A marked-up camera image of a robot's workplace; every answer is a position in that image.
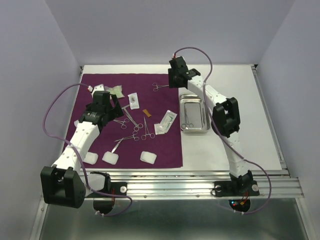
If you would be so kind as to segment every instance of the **orange object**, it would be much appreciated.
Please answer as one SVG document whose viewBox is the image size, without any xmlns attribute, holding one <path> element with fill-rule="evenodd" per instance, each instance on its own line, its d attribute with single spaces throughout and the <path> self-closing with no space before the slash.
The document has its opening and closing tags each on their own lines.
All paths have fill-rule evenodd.
<svg viewBox="0 0 320 240">
<path fill-rule="evenodd" d="M 143 112 L 144 112 L 144 114 L 145 114 L 148 118 L 151 117 L 151 114 L 148 112 L 147 109 L 143 109 Z"/>
</svg>

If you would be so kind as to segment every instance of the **gray floor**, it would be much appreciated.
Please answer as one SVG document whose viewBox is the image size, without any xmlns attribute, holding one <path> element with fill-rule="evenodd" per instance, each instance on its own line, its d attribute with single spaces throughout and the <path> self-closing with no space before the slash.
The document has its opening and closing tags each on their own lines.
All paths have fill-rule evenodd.
<svg viewBox="0 0 320 240">
<path fill-rule="evenodd" d="M 265 200 L 254 200 L 251 209 Z M 50 205 L 42 240 L 306 240 L 294 199 L 272 199 L 259 213 L 225 210 L 226 200 L 135 201 L 127 213 L 97 216 L 92 201 L 79 209 Z"/>
</svg>

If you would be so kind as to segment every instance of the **purple cloth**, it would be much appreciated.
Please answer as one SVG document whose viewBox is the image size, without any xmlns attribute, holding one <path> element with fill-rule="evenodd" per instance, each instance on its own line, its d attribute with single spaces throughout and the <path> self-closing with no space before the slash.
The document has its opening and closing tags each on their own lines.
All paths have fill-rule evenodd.
<svg viewBox="0 0 320 240">
<path fill-rule="evenodd" d="M 130 121 L 126 123 L 127 128 L 121 129 L 121 125 L 114 121 L 109 122 L 102 130 L 101 134 L 94 141 L 90 152 L 98 154 L 98 161 L 95 165 L 86 164 L 86 168 L 101 169 L 149 169 L 149 168 L 180 168 L 183 165 L 181 130 L 179 119 L 179 94 L 177 88 L 162 87 L 154 92 L 153 83 L 158 85 L 168 84 L 167 74 L 84 74 L 82 83 L 96 86 L 104 84 L 108 87 L 122 85 L 122 93 L 125 96 L 120 98 L 120 105 L 129 104 L 128 94 L 137 93 L 139 109 L 131 110 L 127 108 L 133 120 L 144 125 L 144 117 L 150 133 L 155 133 L 154 124 L 160 123 L 167 110 L 178 116 L 173 122 L 170 130 L 164 135 L 156 135 L 154 139 L 147 136 L 146 140 L 141 139 L 145 134 L 145 127 L 139 130 L 137 136 L 139 141 L 133 139 L 123 140 L 114 153 L 119 155 L 116 165 L 102 161 L 105 152 L 111 152 L 117 142 L 115 140 L 128 137 L 133 134 L 134 125 Z M 74 121 L 78 120 L 86 109 L 86 105 L 92 102 L 92 97 L 85 87 L 80 87 L 73 108 L 71 121 L 68 127 L 66 139 L 70 140 L 76 130 Z M 152 115 L 147 117 L 143 110 L 147 109 Z M 126 115 L 118 120 L 123 121 Z M 149 164 L 140 161 L 142 151 L 151 152 L 157 155 L 155 163 Z"/>
</svg>

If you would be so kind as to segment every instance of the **white pad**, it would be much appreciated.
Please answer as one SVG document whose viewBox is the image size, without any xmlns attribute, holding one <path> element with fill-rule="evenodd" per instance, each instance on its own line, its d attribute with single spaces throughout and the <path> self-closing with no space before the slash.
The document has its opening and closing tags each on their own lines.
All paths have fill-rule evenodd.
<svg viewBox="0 0 320 240">
<path fill-rule="evenodd" d="M 148 164 L 154 164 L 156 161 L 156 158 L 157 158 L 156 154 L 148 151 L 143 151 L 140 156 L 140 160 Z"/>
<path fill-rule="evenodd" d="M 98 154 L 93 153 L 93 152 L 88 152 L 85 155 L 85 159 L 83 160 L 84 163 L 86 164 L 96 164 L 96 162 L 98 161 Z"/>
<path fill-rule="evenodd" d="M 105 161 L 108 164 L 115 165 L 118 161 L 119 155 L 112 153 L 110 151 L 107 151 L 104 155 L 102 160 Z"/>
</svg>

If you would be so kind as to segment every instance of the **metal frame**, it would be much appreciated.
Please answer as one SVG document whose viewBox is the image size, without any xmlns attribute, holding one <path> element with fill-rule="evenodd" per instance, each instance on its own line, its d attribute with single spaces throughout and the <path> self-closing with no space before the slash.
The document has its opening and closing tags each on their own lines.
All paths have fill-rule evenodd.
<svg viewBox="0 0 320 240">
<path fill-rule="evenodd" d="M 256 68 L 254 67 L 254 65 L 252 65 L 251 69 L 282 167 L 282 170 L 267 171 L 272 183 L 271 198 L 295 198 L 308 238 L 311 240 L 316 239 L 317 235 L 305 204 L 304 194 L 302 192 L 300 182 L 297 178 L 290 177 L 269 114 L 269 110 L 266 105 L 263 92 L 261 90 Z M 83 73 L 81 72 L 79 82 L 81 82 L 82 75 Z M 221 197 L 217 198 L 211 194 L 211 190 L 214 187 L 213 182 L 217 180 L 230 179 L 228 171 L 154 171 L 143 169 L 137 169 L 137 171 L 115 171 L 112 169 L 96 168 L 88 168 L 86 170 L 88 173 L 92 171 L 108 172 L 113 182 L 127 182 L 127 194 L 128 196 L 132 197 L 133 200 L 222 199 Z M 267 198 L 269 193 L 269 183 L 266 176 L 260 170 L 254 170 L 252 171 L 252 173 L 254 175 L 254 179 L 258 182 L 259 190 L 261 193 L 260 196 L 252 198 Z M 81 178 L 84 177 L 82 171 L 80 172 L 80 176 Z M 34 226 L 30 236 L 31 240 L 36 240 L 40 237 L 47 207 L 48 205 L 44 203 L 44 200 L 41 197 Z"/>
</svg>

